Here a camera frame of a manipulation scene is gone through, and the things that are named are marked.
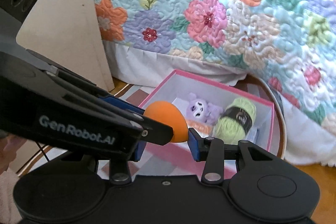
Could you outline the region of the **person left hand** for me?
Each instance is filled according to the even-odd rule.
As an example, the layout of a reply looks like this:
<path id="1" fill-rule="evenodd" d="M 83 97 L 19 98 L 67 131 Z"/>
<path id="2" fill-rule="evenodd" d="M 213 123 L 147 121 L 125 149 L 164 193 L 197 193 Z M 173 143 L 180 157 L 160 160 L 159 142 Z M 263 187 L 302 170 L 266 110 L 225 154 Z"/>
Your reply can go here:
<path id="1" fill-rule="evenodd" d="M 10 163 L 15 160 L 17 151 L 26 143 L 27 139 L 9 134 L 1 139 L 0 149 L 0 174 L 7 171 Z"/>

